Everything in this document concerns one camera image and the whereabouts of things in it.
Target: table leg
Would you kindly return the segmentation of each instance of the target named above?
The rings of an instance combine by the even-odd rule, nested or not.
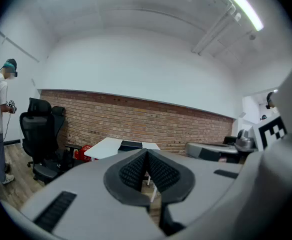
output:
[[[156,192],[157,192],[157,187],[155,186],[155,188],[154,188],[154,192],[152,193],[151,200],[150,200],[151,203],[154,201],[154,198],[155,198]]]

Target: wooden floor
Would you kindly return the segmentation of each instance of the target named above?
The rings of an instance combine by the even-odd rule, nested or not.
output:
[[[45,185],[40,180],[35,181],[33,179],[32,169],[27,167],[27,163],[32,159],[20,148],[20,144],[8,145],[4,149],[6,162],[10,163],[10,174],[13,174],[15,179],[7,185],[0,183],[0,199],[19,210],[34,193]],[[153,191],[153,182],[151,181],[147,186],[147,181],[144,180],[141,192],[151,198]],[[157,225],[161,215],[160,212],[161,195],[157,192],[154,202],[150,206],[150,216]]]

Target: person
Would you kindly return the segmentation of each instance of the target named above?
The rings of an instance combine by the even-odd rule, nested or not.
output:
[[[12,107],[7,106],[7,82],[6,79],[13,79],[17,73],[17,63],[11,58],[8,59],[0,69],[0,181],[7,184],[14,180],[14,175],[5,173],[7,164],[5,163],[4,138],[3,138],[3,113],[13,113]]]
[[[267,97],[266,97],[266,100],[267,100],[267,105],[266,105],[266,108],[269,110],[270,108],[272,108],[272,111],[271,111],[271,115],[274,115],[276,113],[278,113],[278,109],[277,107],[275,106],[275,104],[273,103],[272,101],[272,95],[274,94],[273,91],[271,91],[270,93],[267,94]]]

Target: brick wall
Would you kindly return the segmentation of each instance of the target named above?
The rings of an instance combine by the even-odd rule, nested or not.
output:
[[[233,119],[135,98],[80,91],[43,90],[41,99],[65,108],[59,145],[95,145],[106,137],[154,142],[161,150],[185,153],[187,142],[222,142]]]

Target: chair armrest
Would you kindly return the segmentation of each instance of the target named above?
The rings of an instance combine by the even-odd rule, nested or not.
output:
[[[70,149],[73,149],[73,150],[80,150],[82,147],[79,146],[79,145],[74,145],[74,144],[67,144],[65,145],[66,148],[70,148]]]

